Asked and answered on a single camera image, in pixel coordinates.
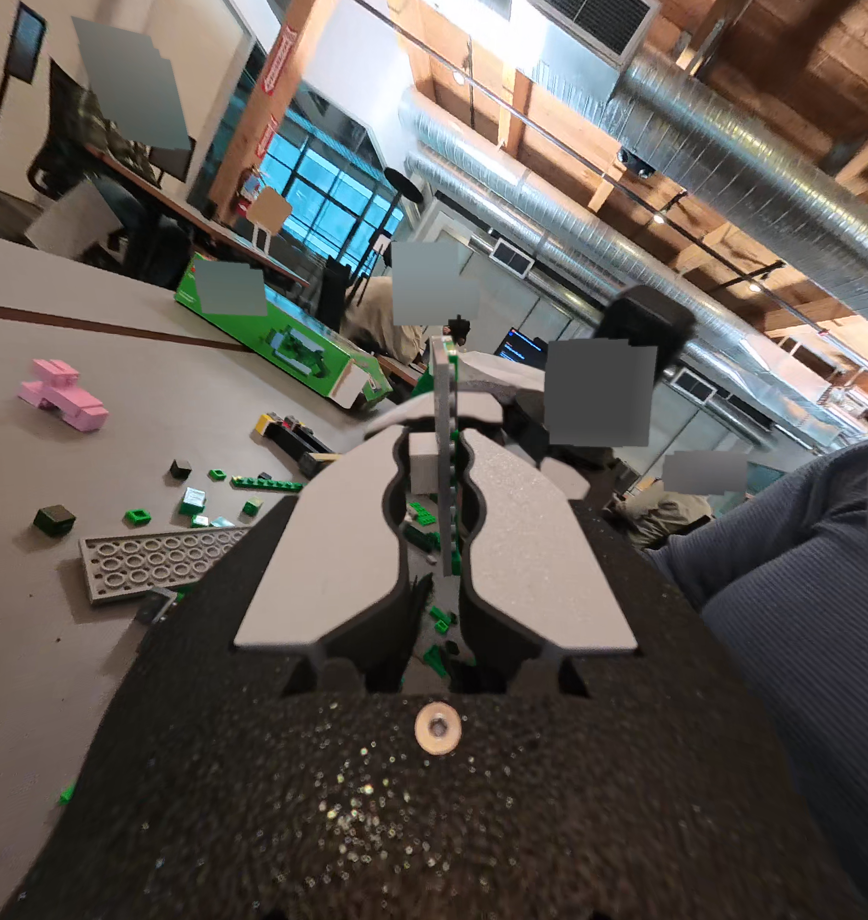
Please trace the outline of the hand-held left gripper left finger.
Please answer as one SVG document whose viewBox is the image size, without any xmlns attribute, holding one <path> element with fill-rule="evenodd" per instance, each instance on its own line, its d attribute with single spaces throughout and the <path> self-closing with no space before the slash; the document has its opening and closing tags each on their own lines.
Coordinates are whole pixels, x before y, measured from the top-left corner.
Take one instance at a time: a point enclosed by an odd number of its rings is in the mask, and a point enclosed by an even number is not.
<svg viewBox="0 0 868 920">
<path fill-rule="evenodd" d="M 233 640 L 311 660 L 388 660 L 410 633 L 408 431 L 384 430 L 302 490 Z"/>
</svg>

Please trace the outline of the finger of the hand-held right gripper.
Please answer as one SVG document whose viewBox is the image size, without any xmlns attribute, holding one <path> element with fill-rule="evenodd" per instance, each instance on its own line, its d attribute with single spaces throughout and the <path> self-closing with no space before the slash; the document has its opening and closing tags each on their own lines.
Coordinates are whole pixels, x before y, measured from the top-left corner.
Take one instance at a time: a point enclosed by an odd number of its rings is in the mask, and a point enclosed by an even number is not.
<svg viewBox="0 0 868 920">
<path fill-rule="evenodd" d="M 459 394 L 457 398 L 459 428 L 485 426 L 500 429 L 504 422 L 503 407 L 492 394 Z M 434 394 L 412 397 L 380 417 L 371 420 L 365 428 L 364 439 L 393 426 L 433 423 L 435 419 Z"/>
<path fill-rule="evenodd" d="M 511 391 L 543 393 L 545 372 L 524 363 L 485 352 L 460 352 L 459 381 L 472 388 L 503 387 Z"/>
</svg>

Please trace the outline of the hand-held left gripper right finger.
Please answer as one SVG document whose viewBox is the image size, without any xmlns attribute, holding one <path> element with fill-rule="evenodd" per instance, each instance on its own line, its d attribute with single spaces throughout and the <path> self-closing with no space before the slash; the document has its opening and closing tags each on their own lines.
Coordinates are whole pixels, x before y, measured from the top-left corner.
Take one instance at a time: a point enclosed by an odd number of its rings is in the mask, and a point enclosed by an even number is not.
<svg viewBox="0 0 868 920">
<path fill-rule="evenodd" d="M 471 599 L 541 650 L 631 654 L 638 643 L 565 492 L 484 434 L 463 431 Z"/>
</svg>

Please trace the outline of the grey brick plate green tiles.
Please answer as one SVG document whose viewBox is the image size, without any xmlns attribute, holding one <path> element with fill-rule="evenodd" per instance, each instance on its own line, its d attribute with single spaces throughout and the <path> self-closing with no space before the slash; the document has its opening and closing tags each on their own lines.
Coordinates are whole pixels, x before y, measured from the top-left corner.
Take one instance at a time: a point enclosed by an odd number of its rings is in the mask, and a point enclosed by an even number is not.
<svg viewBox="0 0 868 920">
<path fill-rule="evenodd" d="M 433 431 L 414 431 L 410 437 L 412 489 L 432 488 L 437 501 L 436 524 L 440 533 L 440 558 L 446 576 L 462 574 L 462 540 L 458 482 L 459 352 L 450 335 L 430 339 L 428 370 L 424 380 L 432 397 Z"/>
</svg>

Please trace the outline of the person's right forearm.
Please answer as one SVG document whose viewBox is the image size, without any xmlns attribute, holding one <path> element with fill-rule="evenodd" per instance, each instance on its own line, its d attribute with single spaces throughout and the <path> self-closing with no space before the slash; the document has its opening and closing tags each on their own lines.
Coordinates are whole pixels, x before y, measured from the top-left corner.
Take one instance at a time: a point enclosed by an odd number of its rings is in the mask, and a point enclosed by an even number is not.
<svg viewBox="0 0 868 920">
<path fill-rule="evenodd" d="M 644 556 L 727 648 L 868 903 L 868 441 Z"/>
</svg>

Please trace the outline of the grey desk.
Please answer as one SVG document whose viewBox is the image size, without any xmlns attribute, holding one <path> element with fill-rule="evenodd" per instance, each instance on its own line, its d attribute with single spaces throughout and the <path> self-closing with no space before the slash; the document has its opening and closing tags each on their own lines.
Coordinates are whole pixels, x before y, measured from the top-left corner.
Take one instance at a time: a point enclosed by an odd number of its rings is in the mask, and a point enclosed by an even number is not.
<svg viewBox="0 0 868 920">
<path fill-rule="evenodd" d="M 17 396 L 34 359 L 60 360 L 109 418 L 81 432 Z M 208 471 L 294 465 L 254 432 L 266 411 L 294 416 L 335 450 L 372 414 L 348 413 L 242 351 L 172 292 L 0 239 L 0 908 L 42 848 L 108 702 L 138 647 L 135 602 L 93 607 L 79 540 L 122 535 L 127 510 L 152 531 L 183 528 L 169 475 L 188 461 L 217 516 L 244 495 Z M 50 537 L 36 512 L 61 504 L 72 531 Z"/>
</svg>

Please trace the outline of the wooden desk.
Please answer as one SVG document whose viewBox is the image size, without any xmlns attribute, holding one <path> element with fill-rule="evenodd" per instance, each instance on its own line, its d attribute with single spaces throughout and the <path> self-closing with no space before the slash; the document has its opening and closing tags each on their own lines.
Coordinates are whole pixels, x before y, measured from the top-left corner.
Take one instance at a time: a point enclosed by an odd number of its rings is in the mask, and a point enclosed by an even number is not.
<svg viewBox="0 0 868 920">
<path fill-rule="evenodd" d="M 159 211 L 167 213 L 177 221 L 193 227 L 200 235 L 208 240 L 211 247 L 223 247 L 232 250 L 243 261 L 261 266 L 268 276 L 284 278 L 284 284 L 299 285 L 302 289 L 311 286 L 311 282 L 299 273 L 290 270 L 281 261 L 272 258 L 269 254 L 258 249 L 248 239 L 235 234 L 225 226 L 206 218 L 197 209 L 185 202 L 175 201 L 158 186 L 149 183 L 140 175 L 131 171 L 104 151 L 91 144 L 84 144 L 85 152 L 101 164 L 109 173 L 116 174 L 132 188 L 133 192 L 145 200 L 155 203 Z"/>
</svg>

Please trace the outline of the dark monitor screen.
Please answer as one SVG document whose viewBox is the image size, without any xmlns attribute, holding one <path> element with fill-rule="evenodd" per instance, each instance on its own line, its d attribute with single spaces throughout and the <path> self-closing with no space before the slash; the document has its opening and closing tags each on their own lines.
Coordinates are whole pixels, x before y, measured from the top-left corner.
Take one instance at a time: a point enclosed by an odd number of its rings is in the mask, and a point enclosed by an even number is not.
<svg viewBox="0 0 868 920">
<path fill-rule="evenodd" d="M 495 355 L 543 371 L 548 359 L 548 343 L 539 337 L 530 339 L 517 328 L 510 328 Z"/>
</svg>

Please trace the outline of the white air vent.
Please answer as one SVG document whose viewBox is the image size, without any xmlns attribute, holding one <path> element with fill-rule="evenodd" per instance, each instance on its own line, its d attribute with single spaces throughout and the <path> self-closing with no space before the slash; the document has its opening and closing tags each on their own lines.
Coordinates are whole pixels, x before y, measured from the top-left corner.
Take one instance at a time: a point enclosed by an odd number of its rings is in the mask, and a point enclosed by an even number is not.
<svg viewBox="0 0 868 920">
<path fill-rule="evenodd" d="M 503 237 L 495 241 L 488 257 L 523 281 L 528 279 L 535 264 L 535 259 L 529 253 Z"/>
</svg>

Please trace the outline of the black brick assembly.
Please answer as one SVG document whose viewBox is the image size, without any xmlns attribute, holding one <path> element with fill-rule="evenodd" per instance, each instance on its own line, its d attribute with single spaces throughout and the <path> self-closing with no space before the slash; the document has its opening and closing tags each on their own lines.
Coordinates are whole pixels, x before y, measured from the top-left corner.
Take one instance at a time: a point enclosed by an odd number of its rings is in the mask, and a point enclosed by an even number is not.
<svg viewBox="0 0 868 920">
<path fill-rule="evenodd" d="M 255 431 L 295 461 L 306 479 L 312 479 L 340 457 L 312 429 L 291 416 L 282 419 L 275 413 L 264 413 L 257 420 Z"/>
</svg>

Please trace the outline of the green brick set box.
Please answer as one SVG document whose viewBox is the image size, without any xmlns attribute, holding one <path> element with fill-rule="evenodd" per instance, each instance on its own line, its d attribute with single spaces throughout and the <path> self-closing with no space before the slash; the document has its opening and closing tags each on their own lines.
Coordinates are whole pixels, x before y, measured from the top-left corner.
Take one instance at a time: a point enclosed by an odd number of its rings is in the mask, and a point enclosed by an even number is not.
<svg viewBox="0 0 868 920">
<path fill-rule="evenodd" d="M 220 282 L 219 297 L 211 297 L 220 312 L 207 307 L 198 283 L 209 286 L 216 267 L 245 270 L 251 280 L 237 284 L 241 298 L 231 298 L 229 284 Z M 377 360 L 289 299 L 265 286 L 265 305 L 255 310 L 255 283 L 261 270 L 239 262 L 220 262 L 195 253 L 175 292 L 175 301 L 243 344 L 294 380 L 306 385 L 339 408 L 373 407 L 390 396 L 393 388 Z"/>
</svg>

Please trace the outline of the plain grey brick plate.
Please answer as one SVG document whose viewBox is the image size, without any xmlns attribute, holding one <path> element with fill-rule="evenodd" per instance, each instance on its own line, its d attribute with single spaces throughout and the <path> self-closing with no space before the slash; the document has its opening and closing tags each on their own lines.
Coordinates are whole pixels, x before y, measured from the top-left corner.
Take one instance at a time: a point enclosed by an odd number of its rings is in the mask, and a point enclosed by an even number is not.
<svg viewBox="0 0 868 920">
<path fill-rule="evenodd" d="M 251 530 L 249 525 L 79 540 L 89 602 L 109 604 L 200 581 Z"/>
</svg>

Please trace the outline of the black floor lamp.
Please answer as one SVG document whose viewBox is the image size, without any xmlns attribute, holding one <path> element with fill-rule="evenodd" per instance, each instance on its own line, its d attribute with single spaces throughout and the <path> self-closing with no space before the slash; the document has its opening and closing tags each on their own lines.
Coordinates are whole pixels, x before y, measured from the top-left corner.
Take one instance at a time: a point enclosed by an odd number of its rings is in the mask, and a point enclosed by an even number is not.
<svg viewBox="0 0 868 920">
<path fill-rule="evenodd" d="M 370 261 L 368 262 L 369 267 L 366 270 L 367 277 L 373 274 L 379 262 L 382 262 L 384 265 L 389 264 L 386 261 L 389 258 L 387 253 L 391 246 L 394 231 L 390 232 L 386 227 L 395 211 L 402 206 L 403 200 L 415 205 L 418 211 L 421 211 L 424 207 L 424 195 L 422 190 L 420 190 L 410 178 L 406 177 L 404 173 L 393 167 L 386 167 L 383 174 L 386 182 L 393 189 L 394 196 L 388 210 L 381 220 L 380 226 L 374 231 L 368 245 L 366 255 Z"/>
</svg>

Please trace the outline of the tan board stand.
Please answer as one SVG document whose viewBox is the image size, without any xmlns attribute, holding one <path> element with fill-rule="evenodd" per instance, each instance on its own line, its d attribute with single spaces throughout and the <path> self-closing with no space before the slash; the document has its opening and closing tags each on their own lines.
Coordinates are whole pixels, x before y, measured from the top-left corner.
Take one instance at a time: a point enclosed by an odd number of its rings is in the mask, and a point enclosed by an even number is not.
<svg viewBox="0 0 868 920">
<path fill-rule="evenodd" d="M 253 226 L 253 246 L 268 256 L 271 242 L 292 213 L 292 206 L 275 189 L 263 188 L 249 205 L 246 218 Z"/>
</svg>

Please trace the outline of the large glass window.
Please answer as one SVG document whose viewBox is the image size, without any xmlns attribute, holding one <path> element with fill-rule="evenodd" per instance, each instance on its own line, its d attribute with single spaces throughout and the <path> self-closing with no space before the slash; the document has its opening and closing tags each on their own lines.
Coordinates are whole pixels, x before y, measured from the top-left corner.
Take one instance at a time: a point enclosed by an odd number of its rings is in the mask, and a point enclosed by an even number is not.
<svg viewBox="0 0 868 920">
<path fill-rule="evenodd" d="M 283 122 L 260 172 L 292 207 L 283 229 L 318 255 L 351 267 L 375 231 L 393 235 L 405 219 L 402 205 L 391 210 L 395 192 L 377 160 L 367 163 L 304 123 Z"/>
</svg>

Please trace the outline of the pink brick pig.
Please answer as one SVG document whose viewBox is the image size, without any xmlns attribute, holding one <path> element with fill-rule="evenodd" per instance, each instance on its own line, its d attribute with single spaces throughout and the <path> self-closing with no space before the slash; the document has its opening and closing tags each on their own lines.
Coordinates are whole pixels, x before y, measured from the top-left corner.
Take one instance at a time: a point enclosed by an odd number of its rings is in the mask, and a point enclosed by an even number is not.
<svg viewBox="0 0 868 920">
<path fill-rule="evenodd" d="M 21 382 L 17 396 L 39 409 L 55 409 L 70 427 L 100 430 L 109 418 L 103 402 L 80 386 L 80 373 L 60 360 L 34 359 L 36 379 Z"/>
</svg>

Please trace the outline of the wooden pillar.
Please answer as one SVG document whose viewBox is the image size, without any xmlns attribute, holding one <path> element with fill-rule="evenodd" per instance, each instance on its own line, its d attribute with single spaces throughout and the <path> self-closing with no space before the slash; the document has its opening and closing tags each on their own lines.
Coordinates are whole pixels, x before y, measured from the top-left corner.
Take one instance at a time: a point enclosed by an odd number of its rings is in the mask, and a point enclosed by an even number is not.
<svg viewBox="0 0 868 920">
<path fill-rule="evenodd" d="M 230 222 L 241 177 L 266 154 L 270 135 L 283 121 L 337 5 L 336 1 L 290 3 L 210 188 L 219 223 Z"/>
</svg>

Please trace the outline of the black floor stand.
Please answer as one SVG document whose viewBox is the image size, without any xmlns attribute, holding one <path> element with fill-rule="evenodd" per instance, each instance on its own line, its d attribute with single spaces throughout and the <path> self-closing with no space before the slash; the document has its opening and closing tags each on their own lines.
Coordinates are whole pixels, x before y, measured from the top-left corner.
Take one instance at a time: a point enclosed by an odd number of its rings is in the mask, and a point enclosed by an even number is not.
<svg viewBox="0 0 868 920">
<path fill-rule="evenodd" d="M 46 29 L 42 15 L 18 2 L 0 79 L 0 116 L 11 80 L 33 83 Z"/>
</svg>

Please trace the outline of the silver air duct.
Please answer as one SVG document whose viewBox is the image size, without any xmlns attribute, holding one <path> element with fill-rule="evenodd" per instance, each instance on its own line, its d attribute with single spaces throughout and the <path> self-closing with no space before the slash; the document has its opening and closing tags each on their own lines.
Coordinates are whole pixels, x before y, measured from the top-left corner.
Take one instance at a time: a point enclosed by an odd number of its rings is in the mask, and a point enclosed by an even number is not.
<svg viewBox="0 0 868 920">
<path fill-rule="evenodd" d="M 605 114 L 625 147 L 827 290 L 868 289 L 868 204 L 662 54 L 639 52 Z"/>
<path fill-rule="evenodd" d="M 444 109 L 405 90 L 398 109 L 417 139 L 406 166 L 453 201 L 516 236 L 600 300 L 643 284 L 693 313 L 682 360 L 822 447 L 868 438 L 868 423 L 826 400 L 831 385 L 691 282 L 556 190 Z"/>
</svg>

